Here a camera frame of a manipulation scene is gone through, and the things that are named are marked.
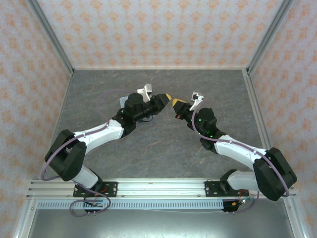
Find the patterned wallpaper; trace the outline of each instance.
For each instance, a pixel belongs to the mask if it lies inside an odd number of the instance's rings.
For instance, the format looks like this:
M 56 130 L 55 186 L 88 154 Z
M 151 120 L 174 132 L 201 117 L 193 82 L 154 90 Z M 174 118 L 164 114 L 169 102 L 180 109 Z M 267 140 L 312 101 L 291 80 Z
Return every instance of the patterned wallpaper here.
M 10 238 L 69 75 L 26 0 L 1 0 L 0 11 L 0 237 Z
M 274 146 L 298 177 L 306 222 L 317 236 L 317 4 L 293 3 L 253 75 Z
M 75 68 L 245 68 L 283 1 L 39 2 Z

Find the gray floor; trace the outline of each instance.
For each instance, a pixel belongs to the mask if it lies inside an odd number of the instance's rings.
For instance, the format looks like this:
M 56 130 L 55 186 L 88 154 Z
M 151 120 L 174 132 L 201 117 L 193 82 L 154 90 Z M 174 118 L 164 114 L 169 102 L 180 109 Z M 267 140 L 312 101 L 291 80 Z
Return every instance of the gray floor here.
M 193 91 L 205 96 L 217 126 L 233 138 L 261 147 L 243 75 L 240 70 L 77 70 L 57 132 L 82 131 L 104 123 L 97 110 L 107 91 L 136 90 L 151 83 L 153 94 L 168 93 L 190 101 Z M 103 113 L 112 117 L 124 93 L 109 94 Z M 150 123 L 141 123 L 127 137 L 102 145 L 86 155 L 85 166 L 102 178 L 216 179 L 230 169 L 247 171 L 242 164 L 206 151 L 185 121 L 175 119 L 171 102 Z
M 29 238 L 293 237 L 281 199 L 277 202 L 260 199 L 252 210 L 235 215 L 226 216 L 220 210 L 195 212 L 108 210 L 76 218 L 68 210 L 37 210 Z

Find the gray marble surface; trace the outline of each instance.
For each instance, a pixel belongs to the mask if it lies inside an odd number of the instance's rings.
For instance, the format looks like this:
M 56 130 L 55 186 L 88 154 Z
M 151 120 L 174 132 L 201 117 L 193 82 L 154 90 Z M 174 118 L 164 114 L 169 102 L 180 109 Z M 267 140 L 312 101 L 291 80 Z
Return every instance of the gray marble surface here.
M 190 101 L 193 91 L 205 96 L 217 126 L 231 137 L 261 147 L 243 75 L 240 70 L 76 70 L 66 97 L 57 133 L 82 131 L 104 123 L 98 113 L 99 97 L 107 91 L 134 91 L 151 83 L 153 94 L 168 93 Z M 120 108 L 112 93 L 103 100 L 109 118 Z M 149 123 L 139 123 L 127 137 L 111 141 L 85 157 L 84 165 L 102 178 L 212 178 L 244 165 L 206 151 L 184 120 L 177 120 L 171 102 Z

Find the black mounting plate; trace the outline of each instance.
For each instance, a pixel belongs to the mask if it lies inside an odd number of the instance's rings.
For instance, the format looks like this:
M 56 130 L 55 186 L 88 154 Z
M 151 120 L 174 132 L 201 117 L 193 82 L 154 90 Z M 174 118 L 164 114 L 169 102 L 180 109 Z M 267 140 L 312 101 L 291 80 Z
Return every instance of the black mounting plate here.
M 223 191 L 220 187 L 220 181 L 206 181 L 205 182 L 205 193 L 206 197 L 247 197 L 249 192 L 238 191 L 238 190 L 229 190 L 227 192 Z
M 102 188 L 106 188 L 102 194 L 108 197 L 117 197 L 118 182 L 103 182 Z M 84 190 L 81 186 L 75 185 L 73 197 L 94 197 L 91 192 Z

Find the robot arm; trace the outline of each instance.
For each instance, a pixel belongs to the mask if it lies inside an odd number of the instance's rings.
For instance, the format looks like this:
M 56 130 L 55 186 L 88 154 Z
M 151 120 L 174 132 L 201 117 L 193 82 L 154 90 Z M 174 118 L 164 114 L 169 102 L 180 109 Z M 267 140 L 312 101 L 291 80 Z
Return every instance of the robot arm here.
M 72 133 L 69 130 L 62 131 L 45 157 L 45 161 L 62 146 L 66 141 L 78 135 L 84 135 L 64 149 L 62 149 L 51 161 L 50 167 L 64 180 L 72 180 L 82 184 L 93 191 L 102 190 L 102 179 L 92 170 L 83 166 L 84 157 L 94 148 L 112 140 L 121 139 L 130 134 L 136 123 L 144 118 L 157 115 L 171 100 L 168 94 L 158 94 L 151 98 L 152 87 L 147 84 L 137 93 L 129 95 L 124 108 L 107 123 L 94 128 Z
M 197 92 L 192 95 L 191 105 L 185 101 L 174 99 L 173 108 L 176 118 L 186 120 L 187 126 L 193 129 L 193 110 L 204 99 Z M 202 108 L 195 114 L 194 125 L 199 134 L 205 137 L 216 139 L 215 141 L 200 139 L 206 150 L 220 155 L 228 156 L 249 167 L 253 172 L 241 172 L 230 170 L 220 179 L 220 187 L 225 192 L 230 190 L 255 190 L 260 191 L 268 199 L 277 201 L 284 193 L 285 189 L 272 167 L 261 157 L 265 155 L 281 174 L 288 188 L 296 181 L 296 175 L 285 160 L 283 154 L 276 148 L 269 150 L 256 148 L 231 138 L 216 127 L 217 119 L 211 108 Z

